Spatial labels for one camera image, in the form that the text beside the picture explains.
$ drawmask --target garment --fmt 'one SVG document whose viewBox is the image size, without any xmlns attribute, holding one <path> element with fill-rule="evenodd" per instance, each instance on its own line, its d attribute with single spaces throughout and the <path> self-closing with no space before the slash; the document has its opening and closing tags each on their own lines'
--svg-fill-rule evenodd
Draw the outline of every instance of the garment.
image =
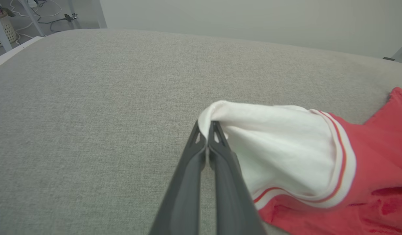
<svg viewBox="0 0 402 235">
<path fill-rule="evenodd" d="M 402 234 L 402 89 L 364 125 L 297 106 L 219 101 L 259 215 L 292 234 Z"/>
</svg>

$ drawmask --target white fabric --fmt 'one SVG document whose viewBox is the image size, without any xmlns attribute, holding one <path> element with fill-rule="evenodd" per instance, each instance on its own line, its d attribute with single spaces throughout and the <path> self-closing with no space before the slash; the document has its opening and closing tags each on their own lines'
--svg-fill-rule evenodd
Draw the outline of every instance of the white fabric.
<svg viewBox="0 0 402 235">
<path fill-rule="evenodd" d="M 332 182 L 335 143 L 321 115 L 298 106 L 218 101 L 198 119 L 206 138 L 211 121 L 219 121 L 228 136 L 252 196 L 280 187 L 311 199 L 337 184 Z"/>
</svg>

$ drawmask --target wall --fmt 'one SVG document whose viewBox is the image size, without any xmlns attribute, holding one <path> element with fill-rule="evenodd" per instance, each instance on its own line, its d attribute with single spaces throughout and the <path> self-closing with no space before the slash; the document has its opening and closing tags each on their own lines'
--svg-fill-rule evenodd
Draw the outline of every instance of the wall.
<svg viewBox="0 0 402 235">
<path fill-rule="evenodd" d="M 391 57 L 402 0 L 100 0 L 108 28 L 221 36 Z"/>
</svg>

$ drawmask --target perforated basket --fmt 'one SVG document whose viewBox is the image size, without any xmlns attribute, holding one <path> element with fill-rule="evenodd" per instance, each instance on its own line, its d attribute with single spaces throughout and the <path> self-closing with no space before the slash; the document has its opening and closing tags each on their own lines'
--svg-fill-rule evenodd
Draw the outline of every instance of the perforated basket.
<svg viewBox="0 0 402 235">
<path fill-rule="evenodd" d="M 10 40 L 10 42 L 15 42 L 15 40 L 17 40 L 17 34 L 13 28 L 13 26 L 11 25 L 10 22 L 10 17 L 8 16 L 8 14 L 6 12 L 4 12 L 4 15 L 0 15 L 0 21 L 2 24 L 2 28 L 4 28 L 5 34 L 7 34 L 8 40 Z"/>
</svg>

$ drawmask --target striped trim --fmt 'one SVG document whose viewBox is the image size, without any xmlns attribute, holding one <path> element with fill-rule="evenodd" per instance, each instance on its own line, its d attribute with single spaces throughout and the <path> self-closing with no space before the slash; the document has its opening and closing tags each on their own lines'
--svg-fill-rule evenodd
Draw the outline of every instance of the striped trim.
<svg viewBox="0 0 402 235">
<path fill-rule="evenodd" d="M 329 113 L 317 110 L 310 111 L 322 116 L 333 134 L 336 158 L 335 168 L 329 186 L 323 193 L 317 196 L 298 195 L 282 188 L 270 187 L 259 191 L 252 196 L 255 198 L 253 201 L 258 210 L 265 207 L 272 198 L 278 195 L 292 196 L 300 202 L 313 207 L 328 208 L 339 204 L 349 192 L 356 172 L 356 156 L 350 145 L 347 133 L 340 123 L 338 123 Z"/>
</svg>

